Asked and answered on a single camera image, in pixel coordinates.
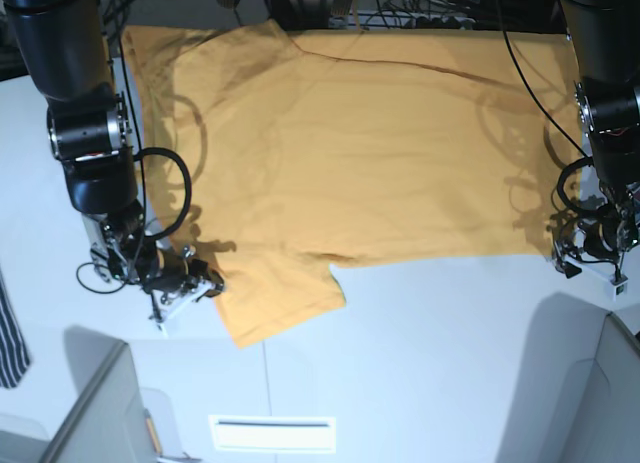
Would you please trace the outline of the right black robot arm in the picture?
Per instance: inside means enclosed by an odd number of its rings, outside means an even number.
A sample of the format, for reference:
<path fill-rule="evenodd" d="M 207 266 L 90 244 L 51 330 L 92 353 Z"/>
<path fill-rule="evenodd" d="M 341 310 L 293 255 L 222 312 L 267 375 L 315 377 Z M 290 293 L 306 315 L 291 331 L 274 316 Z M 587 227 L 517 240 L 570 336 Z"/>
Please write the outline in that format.
<path fill-rule="evenodd" d="M 131 93 L 115 86 L 99 0 L 2 0 L 26 68 L 47 102 L 47 132 L 61 164 L 71 205 L 91 244 L 90 266 L 106 283 L 137 286 L 163 323 L 178 308 L 224 290 L 222 277 L 187 246 L 162 240 L 186 220 L 192 180 L 174 151 L 132 145 L 139 127 L 129 116 Z M 176 220 L 146 231 L 145 158 L 164 157 L 180 170 L 184 201 Z"/>

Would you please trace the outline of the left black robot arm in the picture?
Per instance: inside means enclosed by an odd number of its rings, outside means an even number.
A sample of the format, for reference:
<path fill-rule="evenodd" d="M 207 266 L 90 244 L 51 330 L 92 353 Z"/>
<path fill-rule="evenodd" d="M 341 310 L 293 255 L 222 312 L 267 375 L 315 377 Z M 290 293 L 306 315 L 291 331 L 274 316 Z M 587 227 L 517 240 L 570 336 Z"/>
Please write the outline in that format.
<path fill-rule="evenodd" d="M 639 182 L 639 0 L 559 0 L 579 70 L 576 100 L 606 198 L 600 240 L 586 252 L 617 273 L 639 243 L 631 187 Z"/>

